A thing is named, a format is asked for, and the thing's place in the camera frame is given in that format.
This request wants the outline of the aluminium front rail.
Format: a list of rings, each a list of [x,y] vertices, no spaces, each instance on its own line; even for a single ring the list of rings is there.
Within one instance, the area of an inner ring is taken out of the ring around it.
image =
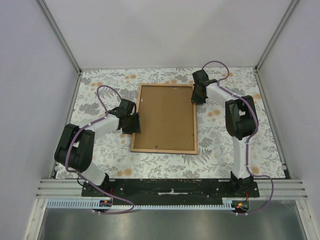
[[[267,200],[271,193],[271,181],[256,180],[260,197]],[[274,179],[273,200],[307,200],[307,192],[301,180]],[[80,199],[82,187],[75,179],[42,179],[36,192],[37,198],[42,199]]]

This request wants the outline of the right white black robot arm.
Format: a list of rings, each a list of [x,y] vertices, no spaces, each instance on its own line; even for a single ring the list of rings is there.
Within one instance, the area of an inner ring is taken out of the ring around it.
[[[235,197],[242,196],[254,180],[249,171],[250,139],[257,133],[259,122],[253,98],[238,96],[222,87],[216,79],[209,79],[204,69],[192,74],[194,84],[191,102],[196,105],[207,99],[224,106],[225,127],[233,142],[233,168],[230,173],[229,191]]]

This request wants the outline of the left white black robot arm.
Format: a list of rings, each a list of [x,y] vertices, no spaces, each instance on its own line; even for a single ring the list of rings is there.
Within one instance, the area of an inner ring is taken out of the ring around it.
[[[116,130],[126,135],[141,132],[140,115],[134,102],[122,99],[119,106],[82,127],[67,124],[55,150],[54,160],[66,171],[79,174],[92,183],[97,195],[106,196],[110,192],[109,176],[93,163],[94,145],[96,140]]]

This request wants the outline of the aluminium corner post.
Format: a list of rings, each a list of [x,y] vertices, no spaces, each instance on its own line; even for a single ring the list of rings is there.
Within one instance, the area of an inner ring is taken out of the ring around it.
[[[258,73],[262,68],[265,60],[267,59],[269,53],[273,49],[273,46],[276,44],[277,40],[281,36],[283,30],[285,29],[286,25],[290,21],[291,16],[293,15],[294,11],[296,10],[297,6],[299,5],[300,0],[291,0],[288,7],[286,8],[283,16],[281,17],[279,23],[277,24],[271,38],[269,39],[265,49],[263,50],[257,64],[255,65],[254,69],[255,72]]]
[[[53,33],[57,37],[57,40],[59,41],[62,49],[68,56],[68,59],[70,60],[74,70],[77,72],[78,75],[82,73],[82,69],[79,66],[74,54],[72,53],[62,31],[60,30],[53,14],[51,13],[47,3],[45,0],[36,0],[36,3],[39,5],[39,8],[41,9],[43,15],[45,16],[46,20],[48,21],[48,24],[50,25]]]

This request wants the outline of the floral patterned table mat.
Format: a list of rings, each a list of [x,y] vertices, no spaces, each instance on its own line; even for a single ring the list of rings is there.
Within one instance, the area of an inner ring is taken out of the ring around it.
[[[193,67],[141,69],[88,69],[82,73],[71,122],[85,125],[105,110],[119,105],[120,98],[136,101],[139,86],[152,84],[192,84]],[[274,179],[285,177],[264,102],[250,67],[225,68],[212,64],[205,68],[211,79],[238,96],[253,98],[259,128],[251,139],[251,171]],[[114,131],[95,142],[93,162],[111,178],[229,178],[233,167],[233,142],[225,127],[225,110],[207,100],[197,110],[198,154],[157,154],[131,152],[130,135]]]

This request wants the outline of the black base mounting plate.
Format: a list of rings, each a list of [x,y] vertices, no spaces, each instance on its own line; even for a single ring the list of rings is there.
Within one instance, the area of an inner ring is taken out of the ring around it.
[[[105,192],[134,204],[221,204],[223,198],[258,198],[258,184],[234,189],[231,180],[198,179],[110,179]]]

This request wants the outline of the right aluminium corner post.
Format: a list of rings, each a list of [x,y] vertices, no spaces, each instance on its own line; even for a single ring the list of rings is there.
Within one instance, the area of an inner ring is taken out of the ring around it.
[[[286,25],[290,21],[291,16],[293,15],[294,11],[296,10],[297,6],[299,5],[300,0],[291,0],[288,7],[286,8],[283,16],[281,17],[279,23],[277,24],[271,38],[269,39],[265,49],[263,50],[257,64],[255,65],[254,69],[255,72],[258,73],[262,68],[265,60],[267,59],[269,53],[273,49],[273,46],[276,44],[277,40],[281,36],[283,30],[285,29]]]

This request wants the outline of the left aluminium corner post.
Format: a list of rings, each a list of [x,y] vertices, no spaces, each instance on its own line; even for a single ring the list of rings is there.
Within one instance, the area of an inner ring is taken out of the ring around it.
[[[45,0],[36,0],[36,3],[39,5],[39,8],[41,9],[43,15],[45,16],[46,20],[48,21],[48,24],[50,25],[53,33],[57,37],[57,40],[59,41],[62,49],[68,56],[68,59],[70,60],[74,70],[77,72],[78,75],[82,73],[82,69],[79,66],[74,54],[72,53],[62,31],[60,30],[53,14],[51,13],[47,3]]]

